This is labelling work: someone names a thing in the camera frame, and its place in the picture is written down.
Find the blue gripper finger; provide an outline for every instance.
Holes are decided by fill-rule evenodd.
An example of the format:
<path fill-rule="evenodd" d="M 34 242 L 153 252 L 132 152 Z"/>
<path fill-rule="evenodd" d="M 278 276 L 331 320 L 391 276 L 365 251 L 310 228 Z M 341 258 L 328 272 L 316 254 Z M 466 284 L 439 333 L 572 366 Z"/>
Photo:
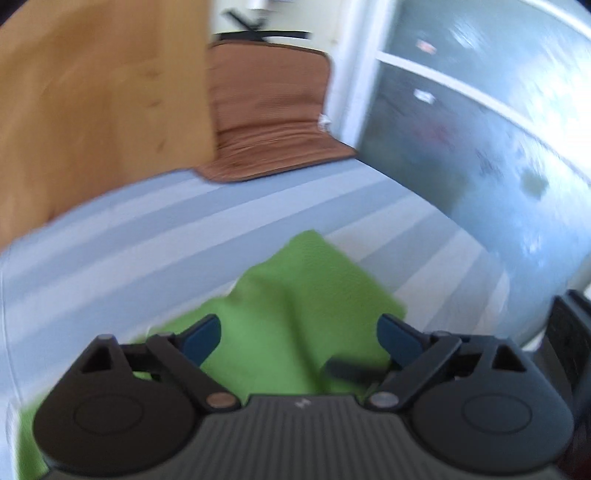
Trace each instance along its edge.
<path fill-rule="evenodd" d="M 222 338 L 222 324 L 217 315 L 208 315 L 177 336 L 184 356 L 198 367 L 216 349 Z"/>
<path fill-rule="evenodd" d="M 404 368 L 428 348 L 429 336 L 384 314 L 378 320 L 378 342 L 392 360 Z"/>

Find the white wall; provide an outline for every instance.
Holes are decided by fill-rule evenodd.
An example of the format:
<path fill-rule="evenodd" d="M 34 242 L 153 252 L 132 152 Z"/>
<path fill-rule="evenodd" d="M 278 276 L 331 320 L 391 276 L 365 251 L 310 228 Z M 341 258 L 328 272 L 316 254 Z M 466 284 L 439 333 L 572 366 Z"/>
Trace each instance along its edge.
<path fill-rule="evenodd" d="M 293 0 L 292 2 L 270 1 L 272 12 L 265 28 L 269 30 L 303 30 L 311 33 L 310 40 L 279 40 L 303 47 L 316 48 L 329 54 L 342 35 L 342 25 L 350 0 Z M 212 0 L 212 32 L 242 30 L 220 13 L 235 8 L 251 20 L 256 12 L 248 9 L 249 0 Z"/>

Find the glass door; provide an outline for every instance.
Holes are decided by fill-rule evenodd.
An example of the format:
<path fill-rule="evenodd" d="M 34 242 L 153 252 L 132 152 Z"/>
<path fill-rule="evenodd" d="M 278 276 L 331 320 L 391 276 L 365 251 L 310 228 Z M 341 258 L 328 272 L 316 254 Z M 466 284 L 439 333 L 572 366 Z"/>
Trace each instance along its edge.
<path fill-rule="evenodd" d="M 343 140 L 503 262 L 499 333 L 531 337 L 591 252 L 591 15 L 575 0 L 378 0 L 372 15 Z"/>

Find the brown seat cushion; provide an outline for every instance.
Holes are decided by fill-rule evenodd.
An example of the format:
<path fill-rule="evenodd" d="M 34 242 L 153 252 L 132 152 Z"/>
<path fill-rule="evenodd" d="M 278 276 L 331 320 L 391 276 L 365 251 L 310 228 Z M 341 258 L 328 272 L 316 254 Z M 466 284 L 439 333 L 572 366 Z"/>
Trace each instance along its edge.
<path fill-rule="evenodd" d="M 217 157 L 196 167 L 205 178 L 247 180 L 355 156 L 318 125 L 330 76 L 325 54 L 223 41 L 209 55 Z"/>

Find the green cloth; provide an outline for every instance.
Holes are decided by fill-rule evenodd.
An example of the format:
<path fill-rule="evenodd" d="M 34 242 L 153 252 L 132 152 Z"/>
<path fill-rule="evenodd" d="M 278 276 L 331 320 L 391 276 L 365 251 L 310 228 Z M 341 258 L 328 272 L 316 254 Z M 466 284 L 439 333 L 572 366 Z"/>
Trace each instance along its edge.
<path fill-rule="evenodd" d="M 361 394 L 325 377 L 324 363 L 339 355 L 385 367 L 388 356 L 376 339 L 377 320 L 383 313 L 403 318 L 405 309 L 309 231 L 250 268 L 227 296 L 158 330 L 178 333 L 209 313 L 222 321 L 222 341 L 202 368 L 245 401 L 252 393 Z M 20 480 L 37 480 L 45 471 L 31 434 L 37 406 L 21 415 Z"/>

